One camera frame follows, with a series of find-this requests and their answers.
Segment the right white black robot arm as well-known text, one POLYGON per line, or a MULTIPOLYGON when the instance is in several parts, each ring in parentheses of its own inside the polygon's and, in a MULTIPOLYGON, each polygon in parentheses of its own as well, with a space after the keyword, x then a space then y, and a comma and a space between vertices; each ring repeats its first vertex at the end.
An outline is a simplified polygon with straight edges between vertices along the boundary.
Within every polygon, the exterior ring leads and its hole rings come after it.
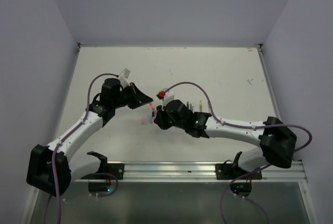
POLYGON ((163 130, 182 129, 194 138, 226 138, 253 145, 249 151, 238 152, 225 169, 229 176, 240 179, 266 165, 289 169, 297 141, 288 126, 275 117, 245 125, 211 113, 193 112, 180 100, 158 106, 154 123, 163 130))

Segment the orange highlighter pen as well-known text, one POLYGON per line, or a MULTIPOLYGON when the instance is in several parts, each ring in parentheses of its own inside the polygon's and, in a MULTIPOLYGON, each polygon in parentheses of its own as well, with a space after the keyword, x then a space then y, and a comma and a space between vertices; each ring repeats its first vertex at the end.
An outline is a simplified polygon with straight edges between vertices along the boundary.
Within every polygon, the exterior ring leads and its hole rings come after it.
POLYGON ((150 105, 152 111, 154 112, 154 114, 156 115, 157 112, 156 112, 156 109, 155 109, 155 107, 153 106, 153 104, 152 104, 152 103, 149 103, 149 105, 150 105))

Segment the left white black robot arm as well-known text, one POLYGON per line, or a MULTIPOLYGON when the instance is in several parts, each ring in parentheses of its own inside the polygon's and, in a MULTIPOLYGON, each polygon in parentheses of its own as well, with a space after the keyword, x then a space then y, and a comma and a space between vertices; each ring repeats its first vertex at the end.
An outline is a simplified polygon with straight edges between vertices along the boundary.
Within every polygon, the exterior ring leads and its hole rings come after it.
POLYGON ((106 156, 88 152, 82 163, 71 164, 77 150, 102 129, 116 114, 116 109, 137 109, 153 99, 141 92, 134 83, 124 84, 118 78, 104 81, 101 92, 88 105, 82 117, 62 136, 46 146, 36 145, 30 154, 26 181, 52 196, 61 196, 71 182, 88 175, 110 177, 106 156))

